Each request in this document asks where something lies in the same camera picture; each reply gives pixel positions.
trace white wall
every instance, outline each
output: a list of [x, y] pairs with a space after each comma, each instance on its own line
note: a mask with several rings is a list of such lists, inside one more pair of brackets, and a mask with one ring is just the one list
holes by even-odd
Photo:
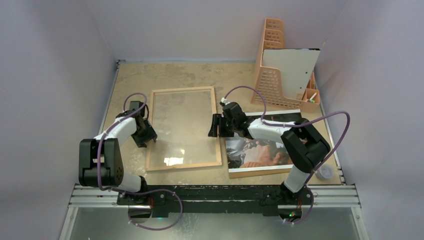
[[2, 0], [0, 56], [1, 239], [58, 239], [114, 58], [83, 0]]
[[288, 48], [321, 48], [347, 0], [86, 0], [114, 56], [253, 61], [266, 17]]
[[[423, 7], [350, 1], [317, 66], [326, 112], [351, 114], [338, 154], [374, 240], [423, 238]], [[345, 120], [329, 123], [337, 138]]]

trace printed photo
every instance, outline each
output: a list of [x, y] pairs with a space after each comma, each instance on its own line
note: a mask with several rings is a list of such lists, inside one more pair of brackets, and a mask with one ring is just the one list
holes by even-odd
[[[247, 116], [260, 118], [261, 112], [246, 113]], [[282, 123], [293, 123], [302, 118], [299, 110], [270, 111], [264, 119]], [[293, 163], [286, 148], [279, 142], [265, 139], [247, 139], [237, 133], [225, 139], [230, 173], [289, 169]]]

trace wooden tabletop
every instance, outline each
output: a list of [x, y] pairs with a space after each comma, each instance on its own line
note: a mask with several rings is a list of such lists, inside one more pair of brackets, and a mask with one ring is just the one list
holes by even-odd
[[[216, 105], [220, 108], [218, 103], [228, 90], [239, 85], [253, 87], [253, 83], [253, 63], [122, 63], [103, 130], [113, 123], [119, 113], [122, 113], [125, 98], [135, 92], [146, 94], [150, 101], [152, 90], [214, 86]], [[251, 90], [240, 88], [233, 91], [227, 99], [239, 103], [245, 112], [263, 111], [263, 106], [250, 104], [251, 98]], [[276, 111], [281, 108], [269, 106], [267, 110]], [[313, 113], [302, 112], [301, 114], [309, 120], [322, 116], [320, 109]], [[324, 121], [313, 125], [330, 142]], [[288, 175], [288, 173], [279, 173], [230, 179], [224, 139], [221, 140], [222, 166], [219, 167], [146, 172], [146, 148], [138, 148], [129, 138], [121, 146], [120, 152], [124, 170], [145, 177], [148, 185], [277, 185], [281, 184]], [[326, 163], [333, 167], [335, 173], [338, 172], [334, 156], [331, 156]], [[309, 184], [340, 185], [341, 181], [339, 175], [335, 174], [327, 181], [321, 181], [314, 176]]]

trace glass pane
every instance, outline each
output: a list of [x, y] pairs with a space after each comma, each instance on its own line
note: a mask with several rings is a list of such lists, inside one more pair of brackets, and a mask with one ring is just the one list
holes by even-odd
[[208, 137], [212, 122], [210, 89], [155, 93], [153, 104], [151, 124], [158, 138], [148, 146], [149, 170], [217, 165], [218, 140]]
[[[350, 208], [315, 208], [298, 225], [283, 224], [279, 217], [261, 214], [184, 213], [174, 227], [150, 231], [128, 224], [125, 208], [80, 208], [73, 226], [72, 240], [358, 240]], [[150, 218], [149, 227], [162, 228], [171, 224], [169, 218]]]

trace marker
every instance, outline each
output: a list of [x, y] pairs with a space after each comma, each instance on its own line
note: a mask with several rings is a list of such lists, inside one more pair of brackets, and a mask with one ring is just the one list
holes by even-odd
[[317, 93], [315, 92], [310, 98], [309, 98], [309, 102], [312, 102], [312, 100], [315, 98], [315, 96], [317, 95]]

